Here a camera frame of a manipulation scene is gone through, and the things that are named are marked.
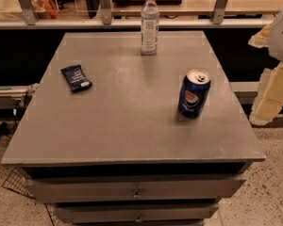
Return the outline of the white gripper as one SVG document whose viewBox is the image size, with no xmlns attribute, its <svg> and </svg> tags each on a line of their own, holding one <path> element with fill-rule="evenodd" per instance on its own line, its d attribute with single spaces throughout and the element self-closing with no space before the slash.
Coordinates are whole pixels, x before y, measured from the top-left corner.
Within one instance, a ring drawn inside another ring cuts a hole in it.
<svg viewBox="0 0 283 226">
<path fill-rule="evenodd" d="M 266 125 L 283 108 L 283 9 L 272 24 L 266 24 L 253 35 L 248 44 L 255 48 L 268 48 L 271 57 L 281 62 L 274 69 L 264 69 L 258 82 L 249 121 L 254 125 Z"/>
</svg>

